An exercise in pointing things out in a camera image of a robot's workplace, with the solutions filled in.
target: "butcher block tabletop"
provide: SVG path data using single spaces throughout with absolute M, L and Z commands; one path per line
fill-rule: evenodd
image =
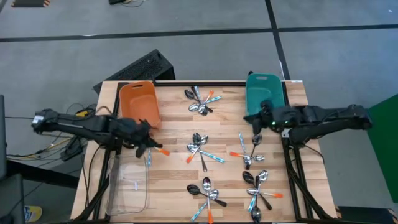
M 242 153 L 239 132 L 243 135 L 246 150 L 251 152 L 253 147 L 252 126 L 243 120 L 246 108 L 245 87 L 199 87 L 202 98 L 205 98 L 210 90 L 214 91 L 213 97 L 219 95 L 223 97 L 208 105 L 214 110 L 214 113 L 202 116 L 188 110 L 189 105 L 194 101 L 184 95 L 184 90 L 190 89 L 192 84 L 192 81 L 186 82 L 190 82 L 190 84 L 155 88 L 162 129 L 153 131 L 153 138 L 159 144 L 163 144 L 163 148 L 171 153 L 169 156 L 165 156 L 159 151 L 152 150 L 152 165 L 149 168 L 148 208 L 140 213 L 112 216 L 111 222 L 190 222 L 191 217 L 206 202 L 206 197 L 189 194 L 187 185 L 195 184 L 201 188 L 204 177 L 209 177 L 212 189 L 219 191 L 218 199 L 228 204 L 224 208 L 211 202 L 214 222 L 252 222 L 251 214 L 248 212 L 252 196 L 246 193 L 246 189 L 252 186 L 243 181 L 242 172 L 245 169 L 242 158 L 229 154 L 230 152 Z M 291 105 L 306 105 L 308 103 L 303 82 L 285 81 L 285 85 Z M 109 109 L 113 109 L 117 87 L 117 81 L 103 82 L 98 108 L 107 106 Z M 107 114 L 107 111 L 101 110 L 97 114 Z M 191 163 L 187 164 L 186 160 L 191 154 L 187 151 L 187 144 L 192 142 L 193 133 L 199 133 L 202 136 L 208 135 L 208 143 L 202 146 L 202 149 L 223 158 L 225 163 L 222 164 L 203 156 L 208 169 L 208 172 L 203 172 L 200 154 L 197 153 Z M 310 141 L 308 145 L 319 150 L 318 141 Z M 84 164 L 86 174 L 97 148 L 98 145 L 94 141 L 88 143 Z M 322 158 L 306 148 L 301 149 L 300 153 L 309 191 L 329 215 L 336 217 Z M 122 149 L 122 155 L 127 154 L 135 154 L 135 151 Z M 261 191 L 284 196 L 283 198 L 268 199 L 273 207 L 272 210 L 268 210 L 262 200 L 258 201 L 257 206 L 262 212 L 261 221 L 294 222 L 294 210 L 280 134 L 273 133 L 270 129 L 263 129 L 262 142 L 256 147 L 254 154 L 262 154 L 265 159 L 261 162 L 253 161 L 249 172 L 253 176 L 258 175 L 261 170 L 267 170 L 269 173 L 268 179 L 261 185 Z M 100 149 L 93 159 L 89 198 L 92 198 L 97 191 L 103 159 L 104 150 Z M 299 190 L 297 192 L 301 214 L 306 217 L 302 194 Z M 102 199 L 100 218 L 104 217 L 108 195 L 109 189 Z M 79 216 L 83 211 L 85 199 L 85 179 L 82 171 L 71 218 Z M 129 204 L 128 201 L 134 201 L 134 198 L 125 198 L 126 206 Z M 205 208 L 195 221 L 207 222 L 207 214 L 207 208 Z

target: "black box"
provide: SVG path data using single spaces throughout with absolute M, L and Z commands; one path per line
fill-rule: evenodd
M 107 80 L 175 80 L 173 65 L 157 50 L 153 50 Z M 102 82 L 93 87 L 99 95 Z

